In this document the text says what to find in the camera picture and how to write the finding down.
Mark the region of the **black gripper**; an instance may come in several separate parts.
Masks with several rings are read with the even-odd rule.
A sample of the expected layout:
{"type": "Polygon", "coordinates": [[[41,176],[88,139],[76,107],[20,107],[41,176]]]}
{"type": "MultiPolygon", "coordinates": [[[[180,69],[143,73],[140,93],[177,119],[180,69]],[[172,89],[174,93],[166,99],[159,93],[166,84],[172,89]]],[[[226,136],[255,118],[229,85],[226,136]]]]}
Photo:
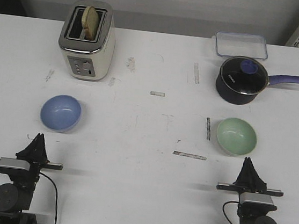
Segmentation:
{"type": "Polygon", "coordinates": [[[249,192],[267,194],[273,197],[282,197],[280,190],[267,189],[267,184],[258,176],[250,157],[244,159],[242,168],[233,184],[217,183],[217,190],[234,191],[239,194],[249,192]]]}
{"type": "Polygon", "coordinates": [[[62,170],[63,164],[49,162],[45,146],[44,134],[37,134],[32,142],[22,151],[16,153],[17,159],[27,160],[30,164],[24,178],[26,182],[37,183],[41,169],[62,170]]]}

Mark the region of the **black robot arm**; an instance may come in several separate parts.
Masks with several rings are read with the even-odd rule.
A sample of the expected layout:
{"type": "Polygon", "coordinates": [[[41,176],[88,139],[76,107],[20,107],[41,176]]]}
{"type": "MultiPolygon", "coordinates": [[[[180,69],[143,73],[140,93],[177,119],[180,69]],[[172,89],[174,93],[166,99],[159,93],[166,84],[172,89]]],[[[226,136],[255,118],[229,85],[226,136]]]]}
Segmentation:
{"type": "Polygon", "coordinates": [[[62,164],[48,160],[43,133],[38,133],[15,158],[0,158],[0,174],[8,175],[11,181],[0,185],[0,224],[38,224],[35,214],[26,213],[35,187],[41,175],[54,182],[41,169],[63,169],[62,164]]]}
{"type": "Polygon", "coordinates": [[[232,184],[218,183],[218,190],[238,194],[237,215],[239,224],[277,224],[267,214],[278,208],[272,197],[282,197],[280,190],[268,189],[267,184],[258,176],[250,157],[244,159],[242,169],[232,184]]]}

